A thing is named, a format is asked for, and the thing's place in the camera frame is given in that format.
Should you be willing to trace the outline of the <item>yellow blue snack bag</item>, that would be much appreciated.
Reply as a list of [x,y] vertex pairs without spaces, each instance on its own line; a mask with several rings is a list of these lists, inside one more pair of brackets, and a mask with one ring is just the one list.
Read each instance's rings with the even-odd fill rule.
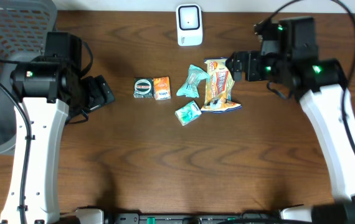
[[207,65],[206,95],[202,112],[225,113],[241,109],[242,105],[232,101],[235,81],[225,65],[226,58],[205,59]]

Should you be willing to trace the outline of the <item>orange juice carton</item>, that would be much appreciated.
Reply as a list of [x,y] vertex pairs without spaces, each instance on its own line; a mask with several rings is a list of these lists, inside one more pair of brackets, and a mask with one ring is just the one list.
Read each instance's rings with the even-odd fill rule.
[[171,98],[169,77],[154,78],[153,86],[156,100],[168,100]]

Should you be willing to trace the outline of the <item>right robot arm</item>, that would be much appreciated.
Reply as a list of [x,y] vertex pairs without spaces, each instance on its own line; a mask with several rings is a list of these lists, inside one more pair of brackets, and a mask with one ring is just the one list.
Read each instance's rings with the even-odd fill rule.
[[336,59],[294,60],[280,54],[236,52],[226,61],[235,81],[281,83],[299,102],[328,167],[334,203],[284,208],[286,223],[355,223],[355,117],[348,81]]

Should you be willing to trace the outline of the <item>green tissue pack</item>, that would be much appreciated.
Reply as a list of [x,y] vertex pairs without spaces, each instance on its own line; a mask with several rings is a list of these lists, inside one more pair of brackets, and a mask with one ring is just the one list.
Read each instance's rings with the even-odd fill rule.
[[175,115],[182,126],[194,121],[202,114],[200,108],[195,101],[190,101],[182,108],[175,111]]

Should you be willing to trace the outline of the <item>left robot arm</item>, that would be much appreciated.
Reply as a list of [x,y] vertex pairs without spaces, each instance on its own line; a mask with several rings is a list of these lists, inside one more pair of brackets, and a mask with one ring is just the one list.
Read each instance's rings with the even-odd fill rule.
[[112,101],[104,77],[83,77],[67,62],[21,62],[11,72],[18,95],[11,184],[1,223],[56,223],[60,142],[64,126]]

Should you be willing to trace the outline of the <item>teal candy wrapper bag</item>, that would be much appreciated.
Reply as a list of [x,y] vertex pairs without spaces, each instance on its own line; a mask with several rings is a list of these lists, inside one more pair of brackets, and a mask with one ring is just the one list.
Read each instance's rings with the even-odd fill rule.
[[209,74],[203,69],[190,65],[188,69],[188,76],[182,87],[178,89],[177,96],[185,96],[188,98],[198,98],[198,85],[202,80],[209,78]]

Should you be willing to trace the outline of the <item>round black lidded cup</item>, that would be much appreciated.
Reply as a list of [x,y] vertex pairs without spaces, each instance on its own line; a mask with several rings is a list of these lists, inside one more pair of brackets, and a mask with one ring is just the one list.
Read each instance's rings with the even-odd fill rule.
[[133,96],[135,98],[152,98],[153,97],[153,79],[152,78],[135,78]]

